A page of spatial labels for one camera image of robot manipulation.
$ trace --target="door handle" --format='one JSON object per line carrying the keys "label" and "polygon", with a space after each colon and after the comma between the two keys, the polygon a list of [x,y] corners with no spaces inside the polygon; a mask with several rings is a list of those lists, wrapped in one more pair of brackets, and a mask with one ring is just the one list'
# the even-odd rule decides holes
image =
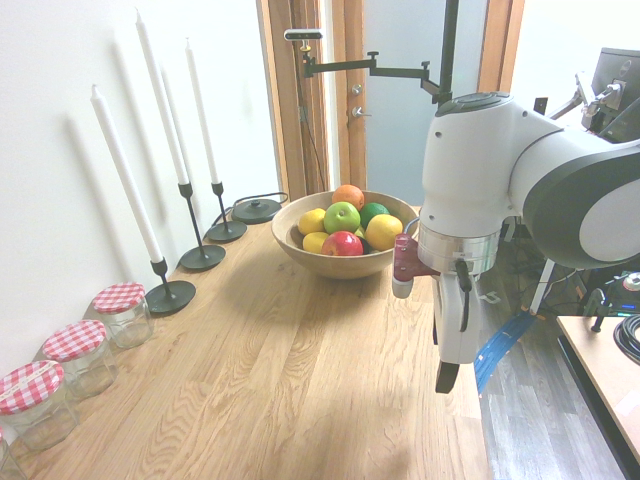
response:
{"label": "door handle", "polygon": [[353,115],[354,118],[370,117],[371,116],[371,114],[369,114],[369,113],[364,113],[362,111],[362,107],[353,107],[353,110],[351,110],[351,115]]}

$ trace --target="green apple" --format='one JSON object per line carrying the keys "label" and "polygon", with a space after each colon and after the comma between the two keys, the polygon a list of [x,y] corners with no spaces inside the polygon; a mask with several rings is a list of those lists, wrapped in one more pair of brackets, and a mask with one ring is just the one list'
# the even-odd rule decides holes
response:
{"label": "green apple", "polygon": [[349,202],[336,202],[327,208],[324,215],[324,229],[331,235],[334,232],[354,233],[360,226],[360,213]]}

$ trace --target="fruit bowl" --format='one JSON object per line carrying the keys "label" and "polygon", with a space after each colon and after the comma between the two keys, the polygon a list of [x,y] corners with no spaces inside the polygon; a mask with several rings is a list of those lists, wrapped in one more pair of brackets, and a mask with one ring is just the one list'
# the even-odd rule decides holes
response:
{"label": "fruit bowl", "polygon": [[[417,218],[416,211],[408,203],[390,195],[363,191],[366,203],[381,203],[406,226]],[[363,278],[384,270],[393,261],[393,249],[357,257],[332,257],[302,250],[303,235],[298,231],[298,219],[314,208],[327,209],[333,192],[322,192],[291,202],[280,210],[271,223],[271,233],[293,260],[318,275],[337,279]],[[409,229],[415,235],[418,224]]]}

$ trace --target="red checkered lid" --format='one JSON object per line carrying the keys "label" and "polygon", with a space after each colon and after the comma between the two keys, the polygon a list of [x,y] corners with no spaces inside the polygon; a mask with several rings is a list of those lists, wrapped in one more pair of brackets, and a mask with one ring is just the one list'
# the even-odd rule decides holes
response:
{"label": "red checkered lid", "polygon": [[121,313],[135,307],[144,298],[140,283],[126,282],[111,285],[93,299],[93,308],[99,313]]}
{"label": "red checkered lid", "polygon": [[57,362],[68,362],[93,352],[107,338],[98,320],[83,320],[61,328],[45,342],[42,352]]}
{"label": "red checkered lid", "polygon": [[24,412],[44,402],[64,379],[62,365],[51,360],[29,363],[0,380],[0,415]]}

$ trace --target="monitor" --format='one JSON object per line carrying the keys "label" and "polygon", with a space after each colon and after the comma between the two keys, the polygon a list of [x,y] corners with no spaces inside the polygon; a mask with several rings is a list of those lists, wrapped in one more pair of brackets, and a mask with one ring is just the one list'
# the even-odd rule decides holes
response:
{"label": "monitor", "polygon": [[592,118],[583,117],[582,124],[612,143],[636,140],[640,138],[640,100],[636,102],[640,98],[640,51],[602,49],[591,87],[598,95],[612,83],[622,87],[619,102],[602,105]]}

